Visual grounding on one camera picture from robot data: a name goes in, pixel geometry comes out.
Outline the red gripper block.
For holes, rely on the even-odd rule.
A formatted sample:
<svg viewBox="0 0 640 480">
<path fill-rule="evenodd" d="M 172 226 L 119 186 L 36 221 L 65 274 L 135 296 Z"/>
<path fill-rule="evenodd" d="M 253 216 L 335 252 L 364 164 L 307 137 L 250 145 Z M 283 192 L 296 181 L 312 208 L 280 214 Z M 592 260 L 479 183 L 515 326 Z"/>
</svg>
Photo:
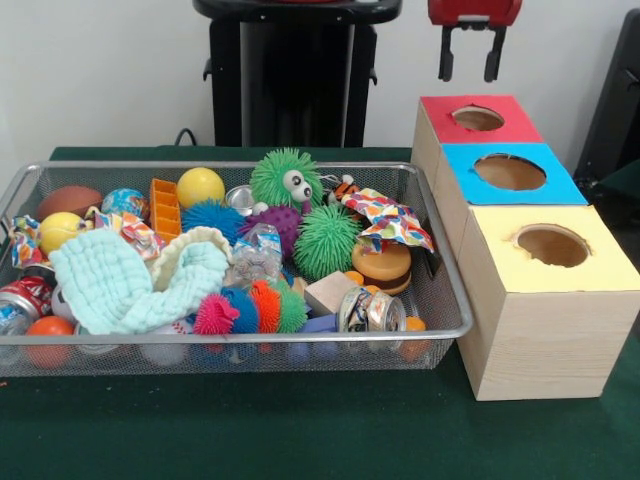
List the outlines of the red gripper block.
<svg viewBox="0 0 640 480">
<path fill-rule="evenodd" d="M 522 7 L 522 0 L 428 0 L 428 16 L 434 25 L 441 25 L 441 51 L 438 78 L 450 81 L 454 55 L 451 50 L 452 32 L 462 22 L 488 23 L 494 32 L 493 44 L 486 57 L 484 81 L 497 80 L 506 27 L 511 26 Z"/>
</svg>

